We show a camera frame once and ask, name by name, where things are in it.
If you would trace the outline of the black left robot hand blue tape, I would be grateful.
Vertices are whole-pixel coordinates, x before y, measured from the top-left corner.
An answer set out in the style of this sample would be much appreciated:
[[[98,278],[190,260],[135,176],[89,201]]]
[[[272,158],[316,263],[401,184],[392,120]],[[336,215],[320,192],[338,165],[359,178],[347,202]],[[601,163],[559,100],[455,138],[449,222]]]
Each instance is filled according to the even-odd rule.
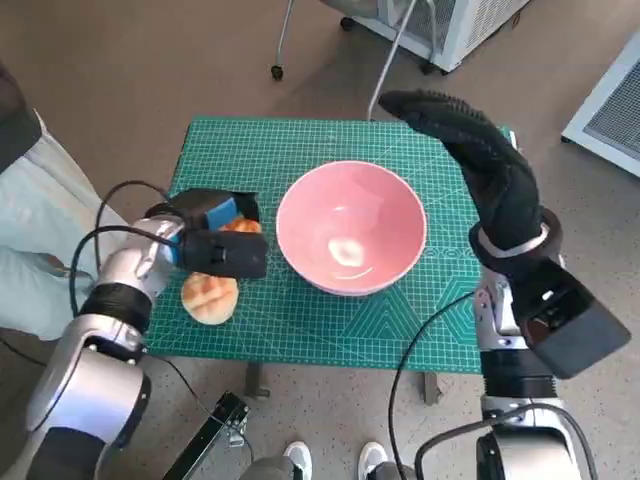
[[[236,218],[260,221],[254,192],[233,192],[210,188],[191,188],[171,198],[189,227],[217,231]]]

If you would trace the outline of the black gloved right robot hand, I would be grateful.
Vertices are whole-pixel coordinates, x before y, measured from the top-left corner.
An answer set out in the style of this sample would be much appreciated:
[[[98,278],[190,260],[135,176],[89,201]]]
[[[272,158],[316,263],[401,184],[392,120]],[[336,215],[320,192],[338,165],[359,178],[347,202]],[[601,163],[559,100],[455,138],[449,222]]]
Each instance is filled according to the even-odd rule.
[[[481,227],[500,250],[541,234],[541,207],[526,159],[481,111],[436,91],[388,91],[380,107],[413,130],[439,140],[459,164]]]

